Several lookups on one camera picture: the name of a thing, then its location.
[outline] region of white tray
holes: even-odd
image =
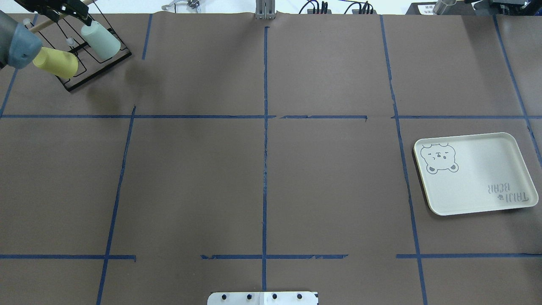
[[[437,215],[538,203],[518,144],[505,132],[420,139],[414,154],[429,208]]]

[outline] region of bear drawing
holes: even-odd
[[[436,174],[439,170],[449,170],[452,173],[459,170],[459,166],[455,163],[455,149],[448,143],[424,145],[420,154],[427,163],[427,171],[430,174]]]

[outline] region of wooden stick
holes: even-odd
[[[85,5],[89,5],[89,4],[92,3],[92,0],[82,0],[82,2],[83,2]],[[68,15],[66,15],[66,14],[60,14],[59,20],[60,20],[60,19],[64,19],[64,18],[66,18],[67,16],[68,16]],[[55,22],[52,21],[52,20],[46,20],[46,21],[44,21],[44,22],[42,22],[42,23],[40,23],[40,24],[37,24],[35,27],[30,28],[30,31],[31,31],[32,33],[37,33],[37,32],[43,30],[44,28],[46,28],[46,27],[48,27],[48,26],[50,26],[50,25],[52,25],[52,24],[55,24]]]

